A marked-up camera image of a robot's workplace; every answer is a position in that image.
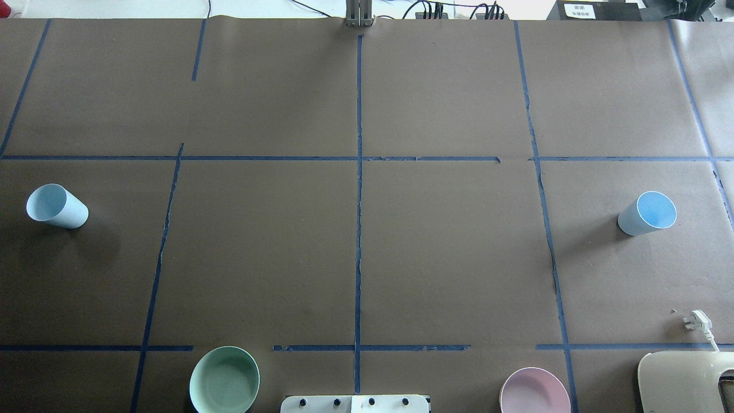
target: black device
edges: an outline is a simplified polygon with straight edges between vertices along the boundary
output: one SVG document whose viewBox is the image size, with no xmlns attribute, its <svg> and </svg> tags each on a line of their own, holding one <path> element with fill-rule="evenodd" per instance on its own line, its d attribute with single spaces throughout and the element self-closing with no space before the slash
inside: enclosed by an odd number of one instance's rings
<svg viewBox="0 0 734 413">
<path fill-rule="evenodd" d="M 641 21 L 637 3 L 597 3 L 558 0 L 546 20 Z"/>
</svg>

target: white floor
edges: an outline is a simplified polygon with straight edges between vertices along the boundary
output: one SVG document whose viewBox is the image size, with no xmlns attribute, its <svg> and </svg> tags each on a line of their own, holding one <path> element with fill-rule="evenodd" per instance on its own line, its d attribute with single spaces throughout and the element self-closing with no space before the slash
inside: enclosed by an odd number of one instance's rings
<svg viewBox="0 0 734 413">
<path fill-rule="evenodd" d="M 6 0 L 15 17 L 24 18 L 204 18 L 207 0 Z M 413 0 L 373 0 L 373 14 L 401 18 Z M 454 1 L 478 4 L 481 0 Z M 713 14 L 734 21 L 734 10 L 718 0 Z M 343 17 L 344 0 L 302 0 L 329 15 Z M 503 0 L 499 2 L 514 20 L 545 20 L 555 0 Z M 413 10 L 422 10 L 416 6 Z M 470 7 L 446 7 L 449 18 L 468 18 Z M 211 15 L 237 18 L 318 18 L 320 14 L 289 0 L 211 0 Z"/>
</svg>

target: cup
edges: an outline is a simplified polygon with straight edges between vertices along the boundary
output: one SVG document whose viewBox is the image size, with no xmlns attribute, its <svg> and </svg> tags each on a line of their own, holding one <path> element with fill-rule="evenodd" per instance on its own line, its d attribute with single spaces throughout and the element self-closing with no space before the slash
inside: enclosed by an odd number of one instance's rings
<svg viewBox="0 0 734 413">
<path fill-rule="evenodd" d="M 617 224 L 627 235 L 635 237 L 670 228 L 676 217 L 677 211 L 670 198 L 657 191 L 647 191 L 619 214 Z"/>
<path fill-rule="evenodd" d="M 33 191 L 26 212 L 32 220 L 67 229 L 80 227 L 90 214 L 86 205 L 59 184 L 46 184 Z"/>
</svg>

